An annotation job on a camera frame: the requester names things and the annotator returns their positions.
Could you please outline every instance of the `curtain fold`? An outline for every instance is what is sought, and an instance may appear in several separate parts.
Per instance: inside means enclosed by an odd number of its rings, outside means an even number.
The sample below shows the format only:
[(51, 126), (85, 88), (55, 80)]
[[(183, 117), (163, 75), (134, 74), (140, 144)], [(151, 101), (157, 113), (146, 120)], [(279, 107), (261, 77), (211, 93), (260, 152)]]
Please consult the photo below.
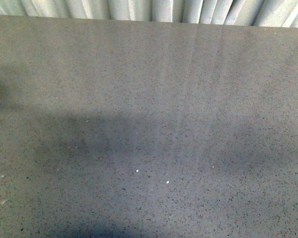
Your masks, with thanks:
[(0, 15), (298, 27), (298, 0), (0, 0)]

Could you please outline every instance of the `gray quartz countertop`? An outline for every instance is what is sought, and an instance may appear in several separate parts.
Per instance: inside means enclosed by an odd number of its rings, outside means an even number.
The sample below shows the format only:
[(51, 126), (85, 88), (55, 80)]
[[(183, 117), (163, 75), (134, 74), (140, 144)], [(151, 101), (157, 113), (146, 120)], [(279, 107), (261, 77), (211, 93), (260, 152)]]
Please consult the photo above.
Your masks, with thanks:
[(0, 16), (0, 238), (298, 238), (298, 29)]

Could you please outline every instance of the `speckled stone surface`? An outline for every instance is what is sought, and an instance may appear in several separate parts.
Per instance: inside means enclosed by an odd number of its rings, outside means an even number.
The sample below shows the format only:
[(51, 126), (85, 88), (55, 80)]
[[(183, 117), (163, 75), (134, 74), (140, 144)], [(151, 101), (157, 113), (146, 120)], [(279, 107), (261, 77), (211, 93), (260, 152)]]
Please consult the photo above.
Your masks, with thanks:
[(298, 238), (298, 29), (0, 16), (5, 237)]

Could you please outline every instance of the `white curtain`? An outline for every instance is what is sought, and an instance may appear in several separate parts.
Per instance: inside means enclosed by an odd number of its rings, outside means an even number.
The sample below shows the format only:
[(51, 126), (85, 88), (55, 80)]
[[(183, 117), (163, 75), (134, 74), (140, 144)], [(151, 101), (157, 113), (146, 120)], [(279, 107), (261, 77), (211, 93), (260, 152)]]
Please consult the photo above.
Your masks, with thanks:
[(0, 0), (0, 14), (298, 27), (298, 0)]

